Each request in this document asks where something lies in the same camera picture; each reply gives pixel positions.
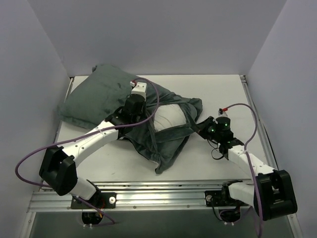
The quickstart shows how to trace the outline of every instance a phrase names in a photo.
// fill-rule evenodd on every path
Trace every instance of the dark green cloth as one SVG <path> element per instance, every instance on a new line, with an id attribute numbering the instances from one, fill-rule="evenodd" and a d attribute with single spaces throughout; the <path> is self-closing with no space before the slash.
<path id="1" fill-rule="evenodd" d="M 82 82 L 58 107 L 62 121 L 93 129 L 118 107 L 123 106 L 131 94 L 129 82 L 138 78 L 111 65 L 98 65 L 93 73 Z M 157 174 L 171 167 L 193 133 L 191 125 L 203 110 L 202 100 L 183 98 L 155 84 L 159 91 L 160 106 L 178 104 L 187 123 L 155 132 L 153 120 L 133 128 L 126 134 L 135 149 L 148 160 L 158 163 Z M 151 85 L 147 89 L 147 115 L 156 106 L 156 93 Z"/>

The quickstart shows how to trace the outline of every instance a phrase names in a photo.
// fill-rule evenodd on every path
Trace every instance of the white fabric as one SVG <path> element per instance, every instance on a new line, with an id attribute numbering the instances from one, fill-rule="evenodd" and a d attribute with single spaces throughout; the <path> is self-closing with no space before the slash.
<path id="1" fill-rule="evenodd" d="M 155 131 L 186 124 L 186 118 L 178 104 L 160 106 L 155 113 Z"/>

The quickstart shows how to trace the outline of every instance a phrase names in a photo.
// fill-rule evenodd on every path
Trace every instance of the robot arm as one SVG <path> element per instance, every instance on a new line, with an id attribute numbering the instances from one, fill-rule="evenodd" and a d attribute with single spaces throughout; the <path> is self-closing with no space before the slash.
<path id="1" fill-rule="evenodd" d="M 233 136 L 230 118 L 222 109 L 219 110 L 219 117 L 209 117 L 192 128 L 202 138 L 217 144 L 219 152 L 227 160 L 238 165 L 252 178 L 244 143 Z M 255 155 L 248 153 L 260 192 L 263 220 L 296 213 L 297 203 L 290 175 L 285 170 L 278 171 L 266 165 Z M 221 199 L 227 204 L 232 204 L 236 200 L 242 201 L 254 207 L 259 214 L 254 185 L 239 180 L 228 181 L 222 185 Z"/>
<path id="2" fill-rule="evenodd" d="M 125 105 L 118 108 L 112 115 L 102 121 L 97 127 L 88 133 L 99 133 L 80 139 L 65 147 L 53 147 L 46 150 L 40 176 L 46 181 L 58 195 L 72 194 L 98 206 L 101 202 L 101 192 L 90 181 L 77 176 L 76 168 L 89 155 L 115 141 L 132 128 L 118 128 L 104 130 L 116 125 L 136 123 L 145 117 L 145 100 L 147 84 L 138 82 L 131 84 L 133 89 L 127 98 Z"/>

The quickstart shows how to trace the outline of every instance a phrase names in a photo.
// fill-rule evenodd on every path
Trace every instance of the screw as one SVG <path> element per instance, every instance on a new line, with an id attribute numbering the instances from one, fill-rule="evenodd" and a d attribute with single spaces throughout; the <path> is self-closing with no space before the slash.
<path id="1" fill-rule="evenodd" d="M 207 195 L 207 196 L 206 196 L 206 201 L 207 201 L 207 202 L 211 202 L 211 198 L 212 198 L 211 195 Z"/>
<path id="2" fill-rule="evenodd" d="M 109 198 L 109 203 L 114 204 L 115 203 L 115 197 L 110 197 Z"/>

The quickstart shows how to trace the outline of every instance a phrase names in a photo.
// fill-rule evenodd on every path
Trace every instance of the white table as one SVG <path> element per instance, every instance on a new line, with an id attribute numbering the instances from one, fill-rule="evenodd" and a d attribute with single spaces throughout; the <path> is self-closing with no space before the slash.
<path id="1" fill-rule="evenodd" d="M 217 116 L 219 108 L 233 103 L 248 103 L 239 75 L 142 75 L 183 97 L 203 100 L 203 113 L 198 122 L 208 116 Z M 76 76 L 74 90 L 86 76 Z M 228 111 L 235 136 L 246 141 L 254 130 L 254 120 L 248 108 L 238 106 Z M 60 127 L 57 140 L 71 139 L 88 131 L 65 122 Z M 267 163 L 259 136 L 256 135 L 248 149 Z M 139 155 L 128 141 L 116 141 L 89 156 L 77 168 L 79 176 L 93 182 L 151 182 L 248 179 L 235 164 L 211 157 L 211 147 L 197 134 L 190 136 L 174 165 L 161 175 L 155 174 L 156 164 Z"/>

